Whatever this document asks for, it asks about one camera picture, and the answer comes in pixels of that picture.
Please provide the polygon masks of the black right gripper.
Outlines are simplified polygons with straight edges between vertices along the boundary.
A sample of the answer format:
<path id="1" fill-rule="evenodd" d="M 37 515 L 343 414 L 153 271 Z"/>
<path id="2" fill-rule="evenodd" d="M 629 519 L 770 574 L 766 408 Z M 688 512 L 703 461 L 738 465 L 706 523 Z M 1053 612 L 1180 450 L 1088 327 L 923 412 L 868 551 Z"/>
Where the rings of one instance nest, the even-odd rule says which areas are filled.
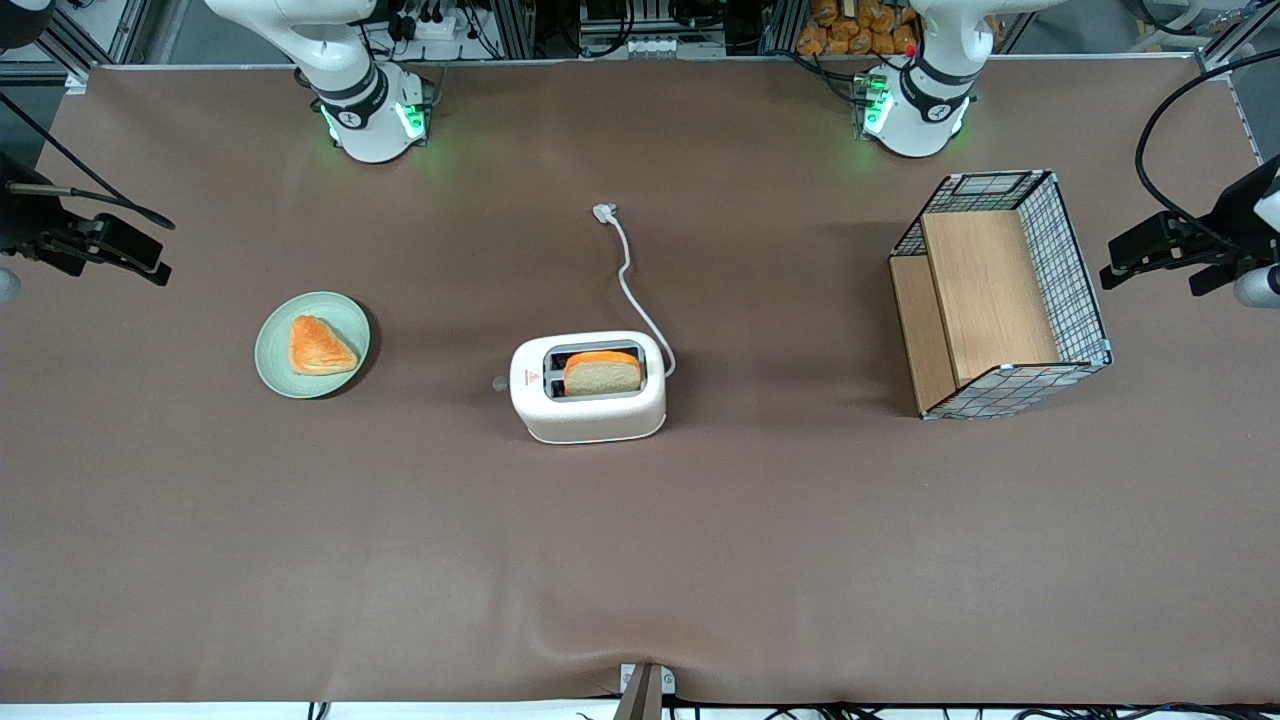
<path id="1" fill-rule="evenodd" d="M 14 193 L 10 184 L 52 183 L 26 163 L 1 151 L 3 254 L 13 255 L 42 233 L 63 231 L 69 225 L 70 214 L 60 200 L 46 195 Z M 40 261 L 72 277 L 81 277 L 88 265 L 105 265 L 131 272 L 160 287 L 166 286 L 172 278 L 172 268 L 161 263 L 163 245 L 118 217 L 95 217 L 95 243 L 101 252 L 41 247 Z"/>

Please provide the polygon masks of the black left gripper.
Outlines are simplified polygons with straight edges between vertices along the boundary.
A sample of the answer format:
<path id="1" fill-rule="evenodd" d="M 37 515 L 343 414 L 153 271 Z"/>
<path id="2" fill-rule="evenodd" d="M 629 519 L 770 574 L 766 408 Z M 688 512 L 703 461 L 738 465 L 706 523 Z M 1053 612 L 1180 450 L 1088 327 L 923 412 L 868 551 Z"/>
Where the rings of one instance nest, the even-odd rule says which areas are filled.
<path id="1" fill-rule="evenodd" d="M 1279 155 L 1272 156 L 1220 195 L 1206 224 L 1230 240 L 1243 258 L 1277 263 Z M 1234 256 L 1207 251 L 1199 229 L 1175 213 L 1156 213 L 1108 242 L 1110 264 L 1100 270 L 1102 290 L 1115 290 L 1156 270 L 1201 266 L 1187 283 L 1203 297 L 1236 278 Z"/>

